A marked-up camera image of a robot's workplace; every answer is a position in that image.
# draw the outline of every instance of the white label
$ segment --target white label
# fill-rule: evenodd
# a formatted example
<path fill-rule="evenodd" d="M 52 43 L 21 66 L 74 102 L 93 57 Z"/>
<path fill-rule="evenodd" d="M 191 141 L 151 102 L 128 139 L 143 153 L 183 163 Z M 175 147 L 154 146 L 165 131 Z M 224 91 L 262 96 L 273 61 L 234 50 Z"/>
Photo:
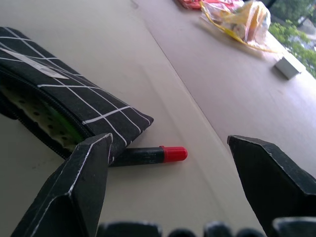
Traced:
<path fill-rule="evenodd" d="M 39 70 L 41 73 L 44 73 L 45 75 L 51 77 L 51 78 L 60 78 L 60 79 L 68 79 L 67 77 L 64 77 L 63 75 L 60 75 L 59 73 L 51 70 L 50 68 L 38 63 L 38 62 L 35 62 L 33 61 L 32 59 L 29 59 L 27 56 L 25 55 L 22 55 L 22 54 L 19 54 L 19 53 L 15 53 L 15 52 L 12 52 L 10 50 L 6 50 L 4 48 L 0 48 L 0 50 L 10 54 L 11 56 L 17 58 L 17 59 L 20 59 L 22 60 L 23 62 L 29 64 L 31 67 Z"/>

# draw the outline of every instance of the grid pattern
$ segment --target grid pattern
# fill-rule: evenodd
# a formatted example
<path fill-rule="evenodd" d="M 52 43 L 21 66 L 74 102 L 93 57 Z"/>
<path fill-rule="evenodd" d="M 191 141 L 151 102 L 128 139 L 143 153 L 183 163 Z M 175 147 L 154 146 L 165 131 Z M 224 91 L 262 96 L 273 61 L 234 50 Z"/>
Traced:
<path fill-rule="evenodd" d="M 36 85 L 39 90 L 66 107 L 94 135 L 112 133 L 114 156 L 122 152 L 153 122 L 153 118 L 99 88 L 17 30 L 0 28 L 0 48 L 20 53 L 67 77 L 48 77 L 0 50 L 2 76 L 22 78 Z"/>

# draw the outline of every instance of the green tree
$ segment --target green tree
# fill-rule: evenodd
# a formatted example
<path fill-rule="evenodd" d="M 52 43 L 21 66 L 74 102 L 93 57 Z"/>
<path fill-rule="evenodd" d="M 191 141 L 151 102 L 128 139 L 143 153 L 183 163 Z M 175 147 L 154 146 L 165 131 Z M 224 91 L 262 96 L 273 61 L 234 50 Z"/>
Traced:
<path fill-rule="evenodd" d="M 298 31 L 290 21 L 286 21 L 284 26 L 279 23 L 272 23 L 269 31 L 316 78 L 316 52 L 302 46 L 302 43 L 310 42 L 306 34 Z"/>
<path fill-rule="evenodd" d="M 269 10 L 273 16 L 283 21 L 290 20 L 298 25 L 300 17 L 312 13 L 314 2 L 315 0 L 277 0 Z"/>

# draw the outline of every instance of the black pencil case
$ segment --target black pencil case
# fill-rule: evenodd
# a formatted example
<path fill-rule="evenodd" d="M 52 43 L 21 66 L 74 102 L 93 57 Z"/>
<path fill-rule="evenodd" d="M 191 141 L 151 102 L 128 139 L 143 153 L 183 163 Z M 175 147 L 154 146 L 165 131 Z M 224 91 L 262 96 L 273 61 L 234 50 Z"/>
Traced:
<path fill-rule="evenodd" d="M 19 119 L 62 158 L 102 133 L 113 135 L 114 158 L 154 121 L 6 27 L 0 28 L 0 112 Z"/>

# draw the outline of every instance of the yellow plastic bag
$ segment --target yellow plastic bag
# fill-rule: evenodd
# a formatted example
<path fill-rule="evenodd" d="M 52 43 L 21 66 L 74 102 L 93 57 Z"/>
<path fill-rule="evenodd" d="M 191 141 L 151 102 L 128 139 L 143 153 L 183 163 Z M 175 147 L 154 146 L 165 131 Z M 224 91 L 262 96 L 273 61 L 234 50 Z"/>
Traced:
<path fill-rule="evenodd" d="M 204 18 L 229 36 L 257 50 L 276 52 L 265 45 L 271 16 L 262 2 L 251 0 L 229 10 L 203 1 L 200 4 Z"/>

